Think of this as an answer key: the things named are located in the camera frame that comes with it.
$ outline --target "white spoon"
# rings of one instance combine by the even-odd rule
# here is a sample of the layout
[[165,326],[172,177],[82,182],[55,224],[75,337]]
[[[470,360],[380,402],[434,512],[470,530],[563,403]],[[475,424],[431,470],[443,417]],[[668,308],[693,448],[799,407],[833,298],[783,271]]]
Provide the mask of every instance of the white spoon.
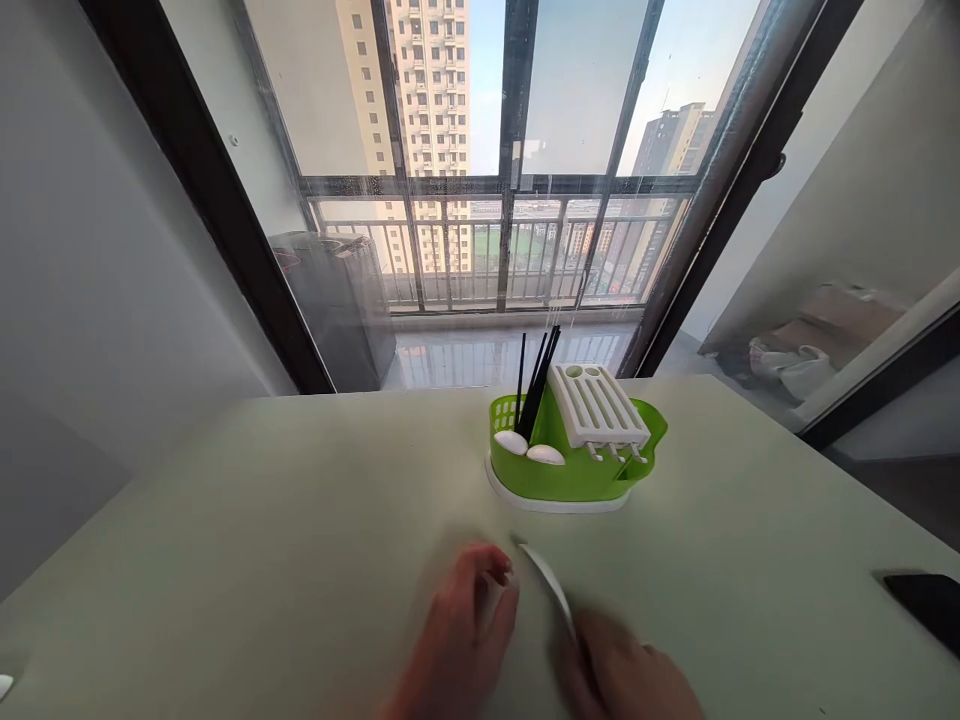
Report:
[[570,614],[570,605],[567,603],[567,596],[563,594],[563,588],[560,587],[560,581],[557,580],[557,576],[553,574],[553,570],[551,570],[550,566],[547,565],[547,561],[540,557],[539,553],[533,550],[529,545],[526,543],[517,543],[517,547],[527,554],[527,557],[530,558],[533,564],[536,565],[537,570],[540,571],[543,579],[547,581],[547,585],[553,592],[553,597],[560,606],[560,611],[563,613],[564,620],[567,622],[567,630],[570,631],[570,637],[572,637],[573,642],[576,643],[577,631],[573,629],[573,616]]

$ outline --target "gray wall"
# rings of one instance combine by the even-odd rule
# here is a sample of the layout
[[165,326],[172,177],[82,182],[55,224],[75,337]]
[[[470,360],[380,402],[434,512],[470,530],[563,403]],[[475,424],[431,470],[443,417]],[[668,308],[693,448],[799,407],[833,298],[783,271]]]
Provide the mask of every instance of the gray wall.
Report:
[[916,300],[960,266],[960,15],[929,0],[760,252],[707,346],[789,320],[818,283]]
[[294,392],[70,0],[0,4],[0,598],[238,399]]

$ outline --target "black phone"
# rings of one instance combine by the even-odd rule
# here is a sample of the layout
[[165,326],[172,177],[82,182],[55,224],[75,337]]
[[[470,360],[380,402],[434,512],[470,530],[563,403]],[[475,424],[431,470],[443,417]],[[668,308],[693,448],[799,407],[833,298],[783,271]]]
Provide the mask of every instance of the black phone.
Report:
[[881,579],[890,594],[960,659],[960,584],[946,575],[916,572]]

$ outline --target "table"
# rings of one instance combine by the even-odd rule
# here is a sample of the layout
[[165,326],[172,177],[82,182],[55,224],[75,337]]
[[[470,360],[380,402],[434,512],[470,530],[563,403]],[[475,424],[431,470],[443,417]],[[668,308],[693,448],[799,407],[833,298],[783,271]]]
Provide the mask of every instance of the table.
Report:
[[0,716],[369,717],[458,547],[488,538],[521,585],[489,717],[563,717],[518,533],[669,652],[710,718],[957,717],[960,663],[871,572],[960,577],[960,556],[713,378],[624,385],[670,430],[627,505],[592,516],[493,493],[498,389],[233,408],[0,606]]

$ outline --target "balcony railing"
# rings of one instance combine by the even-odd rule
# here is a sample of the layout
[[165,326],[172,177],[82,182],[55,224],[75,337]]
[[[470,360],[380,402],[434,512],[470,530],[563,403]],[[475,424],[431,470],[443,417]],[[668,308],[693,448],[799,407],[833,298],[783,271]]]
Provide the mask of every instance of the balcony railing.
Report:
[[[606,216],[598,235],[595,216],[571,217],[568,200],[553,202],[557,210],[553,217],[540,217],[541,210],[538,217],[514,218],[505,262],[500,257],[502,220],[483,217],[483,210],[473,208],[470,219],[443,217],[410,223],[328,219],[320,220],[320,226],[321,232],[361,234],[373,241],[384,293],[397,313],[418,312],[421,307],[427,312],[490,310],[497,303],[501,277],[506,278],[507,311],[572,307],[581,293],[585,306],[636,307],[646,300],[682,200],[677,196],[626,199],[621,214]],[[322,203],[314,202],[320,219]],[[647,214],[626,214],[632,209]],[[413,242],[411,227],[416,236]],[[594,242],[598,246],[585,275]]]

